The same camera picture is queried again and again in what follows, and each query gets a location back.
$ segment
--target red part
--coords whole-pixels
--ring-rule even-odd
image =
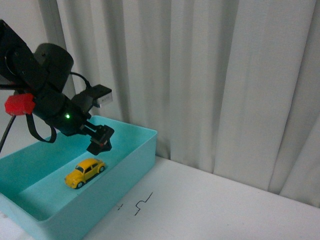
[[[4,104],[5,112],[11,116],[31,114],[36,105],[33,99],[34,96],[31,93],[9,96]]]

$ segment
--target black wire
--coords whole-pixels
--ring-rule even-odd
[[[12,124],[14,123],[15,119],[16,119],[16,115],[13,115],[11,117],[8,125],[6,126],[6,129],[5,129],[4,133],[3,133],[2,139],[0,141],[0,153],[1,153],[2,148],[4,147],[5,141],[7,139],[8,133],[9,133],[9,130],[10,130]]]
[[[22,85],[0,84],[0,90],[24,90],[25,88]]]
[[[90,82],[84,77],[84,76],[82,76],[81,74],[79,74],[79,73],[76,73],[76,72],[70,72],[70,74],[71,75],[76,75],[76,76],[78,76],[78,77],[80,77],[80,78],[82,78],[83,80],[84,80],[84,83],[85,83],[85,86],[86,86],[86,89],[89,89],[89,88],[91,88],[91,85],[90,85]]]

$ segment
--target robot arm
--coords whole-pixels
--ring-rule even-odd
[[[39,45],[32,53],[27,44],[0,19],[0,89],[16,90],[15,94],[20,97],[25,94],[32,96],[32,113],[44,120],[51,130],[58,129],[66,136],[90,135],[87,151],[97,155],[112,148],[110,137],[114,130],[88,122],[91,117],[89,110],[112,100],[112,90],[102,85],[87,86],[86,90],[69,99],[62,90],[73,63],[66,50],[51,43]],[[33,120],[30,112],[26,115],[29,126]],[[30,133],[34,137],[37,135],[34,130]]]

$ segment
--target toy car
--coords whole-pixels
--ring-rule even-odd
[[[70,188],[79,189],[95,175],[103,172],[105,168],[106,164],[103,161],[96,158],[87,158],[80,162],[75,169],[64,178],[64,182]]]

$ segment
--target white table surface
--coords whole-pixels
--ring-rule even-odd
[[[83,240],[300,239],[320,239],[320,209],[156,157]],[[0,212],[0,240],[33,238]]]

